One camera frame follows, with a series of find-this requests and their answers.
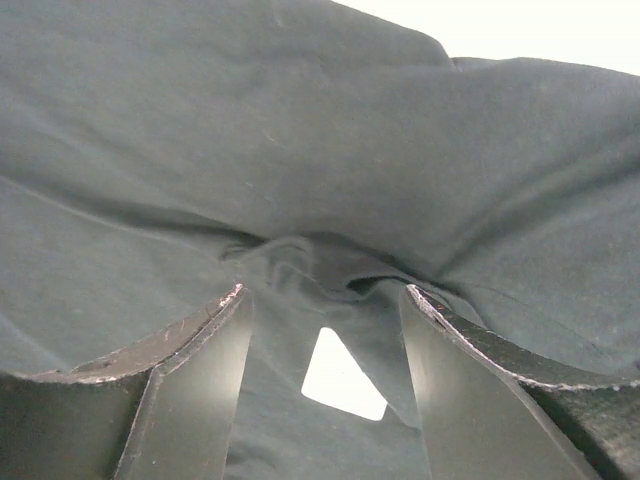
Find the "black t-shirt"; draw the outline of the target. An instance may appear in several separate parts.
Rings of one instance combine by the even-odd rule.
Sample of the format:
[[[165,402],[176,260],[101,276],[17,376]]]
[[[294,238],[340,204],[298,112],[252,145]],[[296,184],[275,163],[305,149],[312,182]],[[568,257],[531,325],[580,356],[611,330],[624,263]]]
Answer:
[[[330,1],[1,5],[1,366],[65,370],[234,285],[229,479],[423,479],[409,284],[639,371],[639,80],[453,58]]]

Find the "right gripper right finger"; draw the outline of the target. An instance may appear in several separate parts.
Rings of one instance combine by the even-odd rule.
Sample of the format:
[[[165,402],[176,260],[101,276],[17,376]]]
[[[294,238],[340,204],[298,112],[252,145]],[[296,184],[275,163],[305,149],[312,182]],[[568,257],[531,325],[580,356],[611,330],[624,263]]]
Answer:
[[[400,316],[432,478],[638,478],[638,379],[534,354],[416,285]]]

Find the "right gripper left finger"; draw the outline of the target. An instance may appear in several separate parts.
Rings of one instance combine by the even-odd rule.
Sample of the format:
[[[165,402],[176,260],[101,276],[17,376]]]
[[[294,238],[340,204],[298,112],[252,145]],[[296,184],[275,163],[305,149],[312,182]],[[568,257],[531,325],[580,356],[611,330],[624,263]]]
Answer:
[[[220,479],[253,328],[248,290],[82,364],[1,376],[5,479]]]

